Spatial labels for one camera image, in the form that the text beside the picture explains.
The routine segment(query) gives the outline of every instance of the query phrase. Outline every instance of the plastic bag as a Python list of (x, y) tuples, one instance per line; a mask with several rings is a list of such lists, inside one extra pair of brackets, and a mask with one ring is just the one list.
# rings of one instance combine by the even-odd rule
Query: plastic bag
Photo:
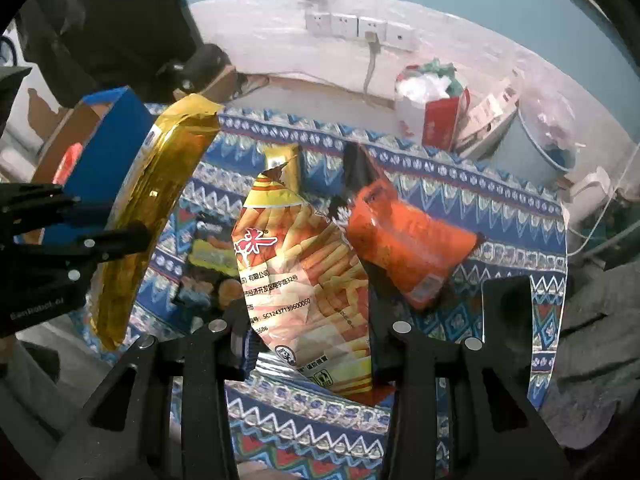
[(385, 269), (416, 309), (434, 303), (453, 268), (480, 243), (475, 233), (402, 202), (359, 144), (345, 147), (344, 189), (330, 216), (356, 254)]

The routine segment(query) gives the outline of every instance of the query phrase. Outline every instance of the bucket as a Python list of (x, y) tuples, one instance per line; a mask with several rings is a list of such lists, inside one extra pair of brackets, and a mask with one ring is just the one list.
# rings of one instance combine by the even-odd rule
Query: bucket
[(559, 140), (563, 146), (572, 146), (566, 134), (572, 129), (573, 114), (558, 104), (538, 92), (524, 92), (517, 117), (491, 157), (491, 166), (537, 187), (553, 187), (559, 177), (571, 171), (575, 165), (574, 152), (572, 148), (560, 150), (555, 145), (554, 133), (561, 133)]

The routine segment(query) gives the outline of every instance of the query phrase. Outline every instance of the metal screw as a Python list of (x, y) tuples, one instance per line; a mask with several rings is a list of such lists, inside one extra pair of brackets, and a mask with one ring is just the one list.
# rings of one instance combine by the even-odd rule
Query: metal screw
[(145, 334), (143, 336), (140, 336), (138, 340), (138, 348), (149, 348), (155, 342), (155, 337), (153, 337), (151, 334)]
[(465, 339), (465, 346), (474, 352), (482, 348), (482, 341), (477, 337), (468, 337)]
[(224, 319), (214, 319), (209, 323), (209, 330), (212, 332), (222, 332), (226, 328), (226, 321)]
[(411, 325), (406, 321), (396, 321), (394, 323), (394, 330), (399, 334), (406, 334), (408, 332), (411, 332)]

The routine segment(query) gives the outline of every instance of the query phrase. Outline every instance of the white wall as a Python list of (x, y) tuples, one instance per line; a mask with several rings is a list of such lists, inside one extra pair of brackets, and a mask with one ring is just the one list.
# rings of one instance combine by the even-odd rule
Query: white wall
[(9, 120), (7, 121), (7, 129), (10, 131), (12, 136), (18, 137), (17, 140), (25, 149), (28, 150), (28, 152), (35, 156), (35, 153), (42, 145), (42, 139), (30, 126), (28, 121), (29, 95), (27, 93), (27, 88), (34, 88), (54, 113), (58, 113), (60, 110), (60, 104), (51, 93), (47, 83), (44, 81), (42, 72), (40, 72), (38, 66), (35, 63), (25, 62), (24, 56), (22, 55), (22, 49), (20, 48), (20, 43), (18, 41), (18, 31), (16, 28), (13, 27), (10, 32), (6, 32), (5, 34), (14, 42), (18, 55), (18, 65), (31, 67), (31, 72), (22, 80), (18, 95), (15, 97), (14, 106), (11, 108)]
[[(205, 0), (191, 4), (190, 9), (204, 41), (225, 50), (240, 72), (301, 72), (361, 91), (369, 63), (367, 45), (308, 34), (305, 9), (381, 18), (418, 30), (415, 52), (382, 49), (369, 86), (375, 95), (392, 98), (402, 68), (433, 57), (454, 62), (477, 94), (517, 67), (527, 82), (560, 92), (574, 108), (577, 140), (587, 147), (578, 154), (569, 175), (573, 180), (600, 165), (616, 182), (634, 146), (597, 99), (536, 53), (492, 30), (419, 4), (399, 0)], [(638, 168), (634, 173), (638, 182), (640, 162), (634, 168)]]

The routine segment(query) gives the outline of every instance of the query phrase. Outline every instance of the logo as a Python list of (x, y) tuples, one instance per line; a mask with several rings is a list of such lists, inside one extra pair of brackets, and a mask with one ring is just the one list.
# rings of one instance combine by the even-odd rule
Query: logo
[(296, 364), (296, 355), (293, 353), (293, 350), (288, 346), (278, 345), (275, 348), (275, 352), (281, 358), (283, 358), (287, 363), (289, 363), (291, 366)]
[(318, 373), (314, 374), (314, 381), (318, 386), (322, 386), (323, 388), (327, 388), (334, 384), (334, 380), (326, 370), (320, 370)]
[(242, 257), (246, 262), (246, 258), (249, 254), (260, 254), (261, 246), (271, 246), (277, 241), (278, 239), (276, 237), (265, 237), (264, 231), (260, 231), (260, 229), (248, 227), (244, 237), (242, 237), (241, 240), (238, 240), (234, 244), (234, 247), (236, 248), (236, 254), (242, 254)]

